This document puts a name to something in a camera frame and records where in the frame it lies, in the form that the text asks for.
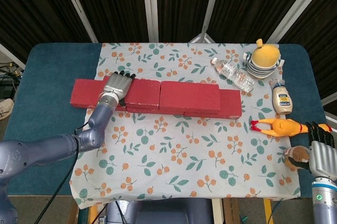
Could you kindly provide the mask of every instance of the black cable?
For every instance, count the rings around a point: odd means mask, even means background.
[[[58,188],[54,192],[53,196],[48,201],[48,203],[45,206],[45,208],[42,210],[42,212],[40,213],[40,215],[37,217],[36,221],[34,222],[35,224],[38,224],[40,222],[40,220],[42,219],[43,215],[45,214],[45,212],[47,211],[47,209],[49,208],[49,206],[52,204],[53,200],[55,199],[56,195],[58,194],[59,190],[62,188],[63,184],[66,182],[68,176],[73,172],[73,169],[75,167],[75,164],[76,164],[76,161],[77,161],[77,158],[78,158],[78,150],[79,150],[78,140],[77,140],[76,137],[74,137],[74,139],[76,140],[76,155],[75,155],[73,164],[72,164],[71,168],[69,169],[67,175],[65,175],[65,177],[62,180],[62,182],[60,183],[60,185],[58,186]]]
[[[244,224],[241,215],[239,215],[239,217],[240,217],[240,224]]]
[[[14,62],[0,63],[0,65],[9,65],[9,64],[15,64],[15,63]]]
[[[278,205],[279,205],[281,202],[282,202],[282,201],[277,202],[277,204],[274,206],[272,212],[270,213],[270,216],[269,216],[269,219],[268,219],[267,224],[269,224],[269,222],[270,222],[270,220],[271,220],[271,218],[272,218],[272,216],[273,216],[273,212],[275,211],[276,207],[278,207]]]
[[[79,128],[75,128],[74,129],[74,134],[77,135],[77,131],[83,127],[85,127],[88,124],[89,121],[87,121],[85,124],[83,124],[82,126],[80,126]]]
[[[99,218],[99,216],[103,213],[104,209],[106,208],[107,204],[105,204],[105,206],[103,207],[102,211],[99,212],[99,214],[96,216],[96,218],[94,219],[93,222],[91,222],[91,224],[94,224],[95,221]]]
[[[126,222],[126,220],[125,220],[125,217],[124,217],[124,215],[123,215],[123,213],[122,213],[122,210],[121,210],[120,204],[118,204],[118,202],[117,202],[117,201],[115,201],[115,203],[116,203],[116,205],[117,205],[118,211],[120,212],[121,219],[122,219],[122,223],[123,223],[123,224],[127,224],[127,222]]]
[[[0,69],[0,72],[1,72],[1,73],[5,73],[5,75],[4,75],[4,76],[6,76],[6,75],[7,75],[7,77],[11,77],[11,78],[13,78],[13,79],[15,79],[15,80],[18,80],[18,78],[17,78],[17,75],[16,75],[16,74],[13,74],[13,73],[11,73],[11,72],[7,72],[7,71],[5,71],[5,70],[2,70],[2,69]]]

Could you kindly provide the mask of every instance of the floor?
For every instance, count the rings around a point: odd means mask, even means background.
[[[0,121],[0,141],[3,139],[8,120],[9,117]],[[18,224],[34,223],[48,199],[49,197],[11,197],[11,202],[18,211]],[[71,203],[72,197],[57,197],[40,223],[67,223]],[[244,224],[266,223],[263,199],[239,199],[239,208],[240,215],[242,217],[248,217]],[[276,208],[273,219],[275,224],[311,224],[313,223],[312,201],[311,199],[283,201]]]

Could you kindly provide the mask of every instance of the sneaker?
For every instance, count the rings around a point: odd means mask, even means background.
[[[6,99],[0,102],[0,120],[5,119],[12,113],[14,102],[11,99]]]

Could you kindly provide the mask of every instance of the red brick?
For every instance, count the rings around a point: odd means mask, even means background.
[[[159,109],[160,81],[135,79],[125,97],[127,107]]]
[[[118,104],[116,111],[126,111],[126,107],[122,107],[120,104]]]
[[[104,83],[104,85],[106,85],[106,83],[108,82],[108,80],[110,79],[110,76],[104,76],[103,77],[103,83]]]
[[[161,86],[159,108],[175,113],[179,111],[216,114],[220,111],[219,86],[164,81]]]
[[[76,79],[70,103],[74,107],[95,107],[99,94],[103,90],[103,82],[92,79]]]
[[[238,119],[242,115],[240,91],[220,89],[220,106],[221,110],[217,114],[185,112],[184,116]]]
[[[183,112],[173,113],[172,111],[164,111],[164,110],[157,110],[157,109],[141,109],[141,108],[134,108],[134,107],[127,107],[126,111],[129,113],[142,113],[142,114],[159,114],[159,115],[183,115]]]

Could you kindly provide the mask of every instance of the yellow rubber chicken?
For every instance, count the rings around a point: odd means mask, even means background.
[[[257,123],[266,123],[272,125],[272,129],[259,129],[256,127]],[[328,124],[319,124],[321,128],[325,131],[331,132],[332,129]],[[251,130],[260,131],[266,135],[271,135],[275,137],[281,136],[295,136],[299,133],[308,133],[308,127],[306,125],[297,123],[292,119],[262,119],[262,120],[252,120]]]

